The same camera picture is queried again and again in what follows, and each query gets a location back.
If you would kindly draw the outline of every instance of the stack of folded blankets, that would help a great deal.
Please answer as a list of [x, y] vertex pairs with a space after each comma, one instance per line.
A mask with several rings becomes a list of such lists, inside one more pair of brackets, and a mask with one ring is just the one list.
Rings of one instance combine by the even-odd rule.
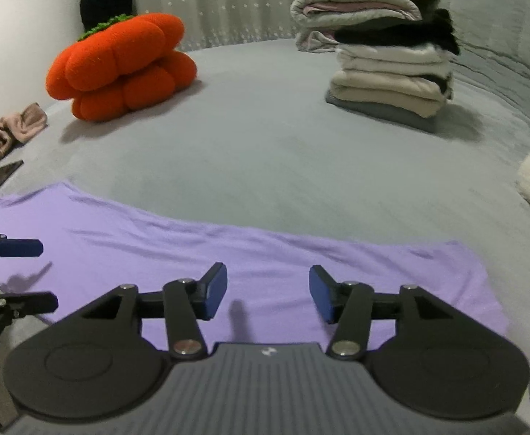
[[326, 101], [350, 111], [435, 130], [452, 98], [452, 19], [439, 0], [295, 0], [297, 47], [337, 52]]

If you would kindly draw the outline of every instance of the pumpkin pillow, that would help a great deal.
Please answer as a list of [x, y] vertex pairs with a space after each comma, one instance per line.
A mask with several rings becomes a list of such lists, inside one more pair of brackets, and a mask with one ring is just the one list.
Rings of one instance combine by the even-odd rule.
[[55, 58], [47, 92], [74, 98], [74, 115], [92, 121], [160, 103], [196, 78], [193, 60], [174, 50], [183, 35], [182, 21], [169, 14], [112, 18]]

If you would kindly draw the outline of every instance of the green plush stem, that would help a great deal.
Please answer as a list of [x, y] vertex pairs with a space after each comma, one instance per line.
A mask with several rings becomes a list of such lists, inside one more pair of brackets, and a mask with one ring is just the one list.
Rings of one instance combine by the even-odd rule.
[[133, 16], [130, 16], [130, 15], [127, 15], [127, 14], [121, 14], [119, 16], [114, 16], [113, 18], [110, 18], [107, 22], [99, 23], [96, 27], [94, 27], [93, 29], [90, 29], [89, 31], [84, 33], [83, 36], [81, 36], [78, 39], [78, 41], [83, 41], [84, 39], [87, 39], [91, 35], [96, 34], [97, 32], [100, 32], [100, 31], [103, 31], [104, 29], [109, 28], [113, 24], [116, 24], [116, 23], [122, 22], [122, 21], [127, 21], [127, 20], [130, 20], [131, 18], [133, 18]]

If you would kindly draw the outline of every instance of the silver screw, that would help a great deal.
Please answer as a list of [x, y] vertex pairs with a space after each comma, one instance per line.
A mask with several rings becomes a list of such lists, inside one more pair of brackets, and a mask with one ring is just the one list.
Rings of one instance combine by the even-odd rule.
[[197, 340], [179, 340], [174, 344], [174, 351], [181, 355], [193, 355], [202, 350], [202, 345]]
[[332, 352], [340, 357], [352, 357], [361, 350], [360, 346], [351, 340], [340, 340], [332, 345]]

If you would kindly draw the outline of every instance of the purple cloth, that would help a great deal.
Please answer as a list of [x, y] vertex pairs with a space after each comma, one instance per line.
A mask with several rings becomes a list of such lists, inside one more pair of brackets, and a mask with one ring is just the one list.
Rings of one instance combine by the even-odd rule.
[[[0, 232], [43, 242], [40, 258], [0, 258], [0, 287], [5, 292], [54, 292], [60, 305], [46, 316], [52, 321], [119, 284], [158, 291], [177, 278], [200, 278], [222, 261], [228, 291], [216, 318], [200, 323], [209, 348], [215, 341], [317, 341], [325, 348], [332, 329], [321, 321], [308, 287], [309, 268], [315, 264], [337, 281], [362, 281], [376, 292], [397, 293], [401, 285], [415, 283], [499, 334], [508, 325], [484, 266], [459, 242], [370, 245], [189, 223], [63, 183], [0, 198]], [[142, 334], [166, 348], [161, 319], [145, 322]], [[393, 334], [392, 322], [376, 322], [370, 348]]]

